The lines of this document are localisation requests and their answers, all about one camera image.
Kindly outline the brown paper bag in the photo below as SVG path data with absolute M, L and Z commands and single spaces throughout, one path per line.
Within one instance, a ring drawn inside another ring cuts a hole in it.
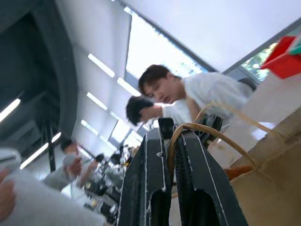
M 249 152 L 217 130 L 197 123 L 175 129 L 168 150 L 168 168 L 173 170 L 175 142 L 184 129 L 207 132 L 242 155 L 237 163 L 249 161 L 252 171 L 231 181 L 249 226 L 301 226 L 301 106 L 269 129 L 241 111 L 239 117 L 267 135 Z

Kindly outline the red and green object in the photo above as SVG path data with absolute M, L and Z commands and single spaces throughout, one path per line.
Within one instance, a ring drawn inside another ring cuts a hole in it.
M 297 41 L 297 39 L 297 36 L 283 37 L 260 69 L 268 69 L 281 79 L 300 74 L 301 55 L 291 55 L 289 53 L 289 48 Z

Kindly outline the black stand pole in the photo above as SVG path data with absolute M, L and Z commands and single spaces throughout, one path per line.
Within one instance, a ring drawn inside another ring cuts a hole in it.
M 50 172 L 53 172 L 56 170 L 56 164 L 55 164 L 54 146 L 52 143 L 52 138 L 53 138 L 52 125 L 50 121 L 46 122 L 45 135 L 46 135 L 46 141 L 48 142 L 48 158 L 49 158 Z

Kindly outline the person in gray sweater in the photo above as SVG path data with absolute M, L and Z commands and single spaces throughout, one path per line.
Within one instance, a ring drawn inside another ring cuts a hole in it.
M 61 141 L 61 150 L 65 154 L 61 167 L 42 179 L 45 185 L 59 192 L 74 180 L 77 180 L 78 187 L 82 187 L 104 158 L 103 154 L 93 160 L 81 158 L 77 143 L 67 138 Z

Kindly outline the bare person hand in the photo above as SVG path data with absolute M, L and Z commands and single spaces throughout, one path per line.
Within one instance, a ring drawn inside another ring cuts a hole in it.
M 7 180 L 9 170 L 0 172 L 0 222 L 7 219 L 13 212 L 16 202 L 14 181 Z

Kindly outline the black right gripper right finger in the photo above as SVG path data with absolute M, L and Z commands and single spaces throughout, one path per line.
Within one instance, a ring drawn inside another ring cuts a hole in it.
M 176 142 L 182 226 L 249 226 L 229 179 L 193 131 Z

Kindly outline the orange plush toy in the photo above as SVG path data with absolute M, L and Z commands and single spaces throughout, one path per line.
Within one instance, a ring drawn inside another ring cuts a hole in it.
M 224 172 L 226 173 L 229 181 L 239 177 L 240 175 L 246 174 L 252 170 L 254 170 L 254 167 L 250 165 L 245 165 L 245 166 L 237 166 L 233 168 L 226 168 L 223 169 Z

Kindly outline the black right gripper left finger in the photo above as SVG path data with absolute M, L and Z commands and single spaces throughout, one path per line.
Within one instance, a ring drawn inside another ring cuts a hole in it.
M 117 226 L 169 226 L 171 191 L 164 140 L 154 128 L 127 168 Z

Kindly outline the person in white shirt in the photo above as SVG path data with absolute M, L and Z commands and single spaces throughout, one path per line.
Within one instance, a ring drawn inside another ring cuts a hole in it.
M 139 121 L 171 118 L 175 125 L 181 125 L 194 122 L 206 108 L 206 114 L 222 118 L 222 130 L 230 125 L 233 117 L 227 107 L 242 109 L 254 91 L 248 84 L 222 73 L 180 78 L 161 65 L 149 66 L 138 85 L 141 93 L 155 102 L 139 111 Z

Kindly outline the cluttered equipment desk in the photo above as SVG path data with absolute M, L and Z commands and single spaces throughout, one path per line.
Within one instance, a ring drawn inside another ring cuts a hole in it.
M 103 153 L 97 155 L 94 158 L 97 167 L 83 185 L 87 198 L 84 207 L 104 215 L 107 222 L 114 226 L 117 225 L 123 180 L 131 160 L 132 153 L 128 145 L 122 145 L 109 158 Z

